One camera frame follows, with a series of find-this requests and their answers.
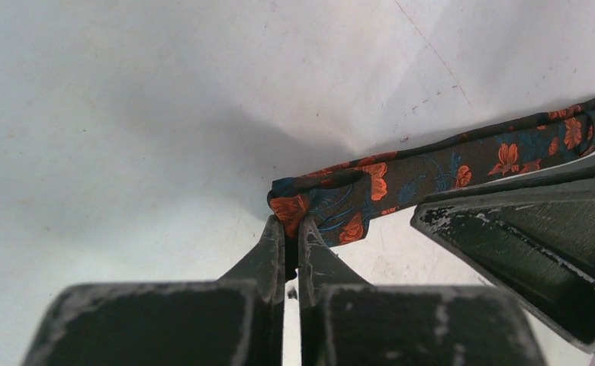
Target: folded fabric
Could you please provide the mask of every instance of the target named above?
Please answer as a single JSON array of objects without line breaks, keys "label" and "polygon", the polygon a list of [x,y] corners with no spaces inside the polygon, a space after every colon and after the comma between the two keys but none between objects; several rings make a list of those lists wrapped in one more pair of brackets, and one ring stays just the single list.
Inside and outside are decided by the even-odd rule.
[{"label": "folded fabric", "polygon": [[369,220],[428,194],[565,164],[595,151],[595,99],[480,128],[416,149],[369,156],[274,181],[269,206],[294,238],[311,215],[324,242],[367,235]]}]

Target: black floral cloth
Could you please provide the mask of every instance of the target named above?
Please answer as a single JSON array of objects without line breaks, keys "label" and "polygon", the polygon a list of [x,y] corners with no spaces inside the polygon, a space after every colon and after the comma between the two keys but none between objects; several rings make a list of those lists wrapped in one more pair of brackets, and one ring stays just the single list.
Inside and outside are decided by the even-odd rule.
[{"label": "black floral cloth", "polygon": [[294,238],[307,214],[328,246],[367,235],[369,220],[426,195],[572,162],[595,151],[595,99],[274,181],[269,206]]}]

